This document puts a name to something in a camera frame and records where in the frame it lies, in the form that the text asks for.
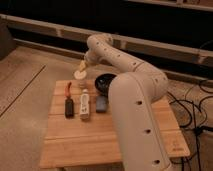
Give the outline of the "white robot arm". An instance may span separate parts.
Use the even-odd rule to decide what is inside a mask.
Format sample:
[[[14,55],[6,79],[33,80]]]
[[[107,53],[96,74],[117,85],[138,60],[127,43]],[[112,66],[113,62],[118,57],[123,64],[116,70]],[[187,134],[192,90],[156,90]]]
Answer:
[[[152,104],[165,96],[168,78],[152,64],[113,47],[109,34],[87,39],[79,69],[105,60],[120,70],[108,99],[125,171],[173,171]]]

